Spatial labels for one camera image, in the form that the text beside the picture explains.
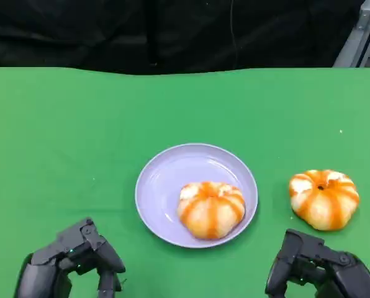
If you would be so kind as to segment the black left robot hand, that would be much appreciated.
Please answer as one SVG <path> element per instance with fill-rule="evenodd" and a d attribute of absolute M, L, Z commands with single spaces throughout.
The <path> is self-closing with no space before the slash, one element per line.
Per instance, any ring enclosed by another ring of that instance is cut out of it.
<path fill-rule="evenodd" d="M 69 297 L 69 273 L 96 270 L 98 297 L 115 297 L 125 266 L 112 245 L 87 217 L 56 236 L 51 244 L 29 254 L 20 269 L 14 297 Z"/>

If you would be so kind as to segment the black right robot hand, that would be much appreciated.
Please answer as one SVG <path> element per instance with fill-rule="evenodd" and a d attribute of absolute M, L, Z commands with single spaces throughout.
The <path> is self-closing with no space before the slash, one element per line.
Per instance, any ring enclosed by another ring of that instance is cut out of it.
<path fill-rule="evenodd" d="M 268 297 L 284 297 L 287 283 L 307 283 L 315 297 L 370 297 L 370 271 L 354 254 L 336 251 L 325 240 L 288 229 L 266 282 Z"/>

